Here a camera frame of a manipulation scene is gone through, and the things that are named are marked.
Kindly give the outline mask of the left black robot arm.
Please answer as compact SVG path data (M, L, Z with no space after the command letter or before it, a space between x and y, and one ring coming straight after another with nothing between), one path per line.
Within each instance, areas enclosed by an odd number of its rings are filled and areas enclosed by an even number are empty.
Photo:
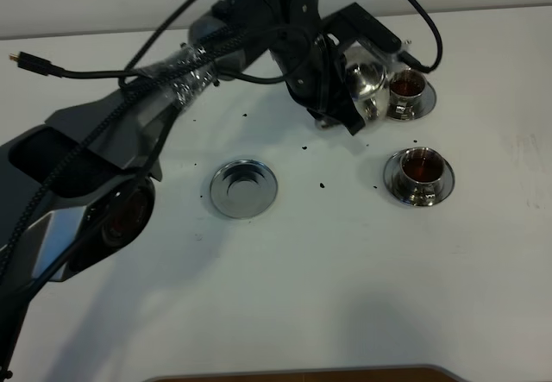
M116 71L72 72L30 53L18 67L42 76L115 79L97 101L56 110L1 147L1 377L32 299L135 240L161 180L159 157L174 123L209 86L252 82L247 69L273 56L292 99L317 120L362 127L344 83L336 39L343 12L321 16L318 0L219 0L167 59L141 66L138 52Z

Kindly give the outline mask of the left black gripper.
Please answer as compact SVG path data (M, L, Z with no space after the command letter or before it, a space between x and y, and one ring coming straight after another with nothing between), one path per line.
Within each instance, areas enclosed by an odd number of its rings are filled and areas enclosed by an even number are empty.
M351 135L365 128L344 83L341 58L328 38L314 28L277 33L269 47L292 100L315 119L334 119Z

